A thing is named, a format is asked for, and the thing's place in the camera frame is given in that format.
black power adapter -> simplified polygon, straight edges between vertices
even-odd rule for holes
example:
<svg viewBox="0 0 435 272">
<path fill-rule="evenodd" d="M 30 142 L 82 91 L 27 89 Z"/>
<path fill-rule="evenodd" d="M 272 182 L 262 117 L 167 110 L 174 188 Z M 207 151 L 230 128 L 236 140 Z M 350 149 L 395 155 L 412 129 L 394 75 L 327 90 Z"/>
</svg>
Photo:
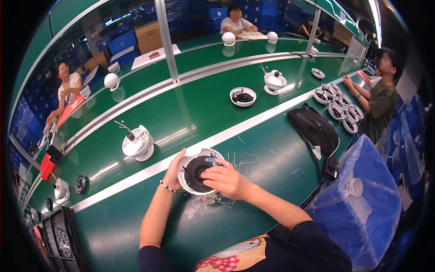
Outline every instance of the black power adapter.
<svg viewBox="0 0 435 272">
<path fill-rule="evenodd" d="M 329 181 L 333 181 L 338 175 L 339 163 L 335 157 L 327 156 L 323 161 L 322 175 L 329 178 Z"/>
</svg>

black bag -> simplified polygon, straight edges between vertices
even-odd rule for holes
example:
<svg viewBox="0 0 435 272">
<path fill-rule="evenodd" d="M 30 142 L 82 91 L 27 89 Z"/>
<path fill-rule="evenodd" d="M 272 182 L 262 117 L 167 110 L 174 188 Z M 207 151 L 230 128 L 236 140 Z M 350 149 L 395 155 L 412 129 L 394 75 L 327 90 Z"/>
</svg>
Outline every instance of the black bag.
<svg viewBox="0 0 435 272">
<path fill-rule="evenodd" d="M 301 137 L 306 137 L 312 145 L 320 146 L 323 154 L 333 155 L 339 144 L 338 135 L 315 109 L 304 103 L 301 108 L 287 112 L 287 119 Z"/>
</svg>

beaded bracelet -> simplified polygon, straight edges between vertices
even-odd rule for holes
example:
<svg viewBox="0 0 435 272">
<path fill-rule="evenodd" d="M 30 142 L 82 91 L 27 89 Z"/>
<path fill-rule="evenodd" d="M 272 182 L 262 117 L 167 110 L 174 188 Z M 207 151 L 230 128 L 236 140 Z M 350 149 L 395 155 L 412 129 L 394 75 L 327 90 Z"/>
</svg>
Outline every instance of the beaded bracelet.
<svg viewBox="0 0 435 272">
<path fill-rule="evenodd" d="M 166 184 L 164 184 L 163 181 L 160 181 L 160 184 L 162 184 L 163 187 L 165 187 L 165 188 L 168 189 L 169 191 L 173 192 L 174 194 L 177 193 L 176 190 L 174 190 L 174 189 L 170 188 L 169 186 L 167 186 Z"/>
</svg>

man in green t-shirt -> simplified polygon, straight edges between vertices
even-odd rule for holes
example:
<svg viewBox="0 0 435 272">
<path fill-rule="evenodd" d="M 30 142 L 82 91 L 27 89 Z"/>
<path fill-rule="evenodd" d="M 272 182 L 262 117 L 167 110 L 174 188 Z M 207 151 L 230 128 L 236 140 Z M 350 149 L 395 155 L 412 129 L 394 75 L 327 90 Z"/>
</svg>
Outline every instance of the man in green t-shirt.
<svg viewBox="0 0 435 272">
<path fill-rule="evenodd" d="M 355 84 L 348 76 L 343 77 L 344 85 L 365 111 L 361 132 L 366 134 L 374 144 L 379 141 L 382 132 L 391 120 L 397 98 L 394 81 L 402 73 L 397 54 L 385 47 L 382 50 L 382 57 L 379 60 L 382 79 L 371 91 Z"/>
</svg>

cartoon print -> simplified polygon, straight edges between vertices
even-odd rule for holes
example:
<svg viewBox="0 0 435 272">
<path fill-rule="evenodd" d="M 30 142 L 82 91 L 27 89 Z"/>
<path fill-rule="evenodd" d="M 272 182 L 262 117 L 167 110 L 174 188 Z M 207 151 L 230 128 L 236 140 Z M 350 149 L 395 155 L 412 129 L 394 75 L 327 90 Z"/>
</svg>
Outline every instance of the cartoon print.
<svg viewBox="0 0 435 272">
<path fill-rule="evenodd" d="M 228 272 L 245 270 L 266 258 L 266 240 L 261 235 L 218 252 L 196 266 L 196 272 Z"/>
</svg>

